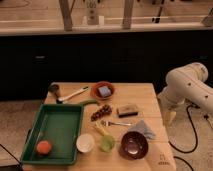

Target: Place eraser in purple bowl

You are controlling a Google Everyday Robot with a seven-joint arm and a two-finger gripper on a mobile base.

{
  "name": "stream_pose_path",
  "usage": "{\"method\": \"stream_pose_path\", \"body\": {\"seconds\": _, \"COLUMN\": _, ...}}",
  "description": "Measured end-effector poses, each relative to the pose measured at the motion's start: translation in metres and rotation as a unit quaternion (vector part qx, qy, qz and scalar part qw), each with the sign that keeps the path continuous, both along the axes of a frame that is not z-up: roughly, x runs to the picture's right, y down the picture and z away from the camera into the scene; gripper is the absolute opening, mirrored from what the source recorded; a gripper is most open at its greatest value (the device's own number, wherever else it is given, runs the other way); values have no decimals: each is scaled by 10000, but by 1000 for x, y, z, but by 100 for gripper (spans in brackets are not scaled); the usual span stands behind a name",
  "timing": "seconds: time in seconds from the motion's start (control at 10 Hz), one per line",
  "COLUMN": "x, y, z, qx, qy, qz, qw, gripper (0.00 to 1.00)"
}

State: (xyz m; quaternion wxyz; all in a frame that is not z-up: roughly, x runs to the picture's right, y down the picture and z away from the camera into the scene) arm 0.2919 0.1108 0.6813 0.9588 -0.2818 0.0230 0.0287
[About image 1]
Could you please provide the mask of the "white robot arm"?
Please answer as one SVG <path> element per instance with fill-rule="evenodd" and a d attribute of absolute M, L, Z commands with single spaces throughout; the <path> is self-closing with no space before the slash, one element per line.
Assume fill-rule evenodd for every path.
<path fill-rule="evenodd" d="M 206 85 L 208 70 L 199 62 L 178 67 L 166 75 L 166 86 L 157 95 L 163 124 L 170 125 L 175 109 L 189 100 L 209 114 L 213 114 L 213 88 Z"/>

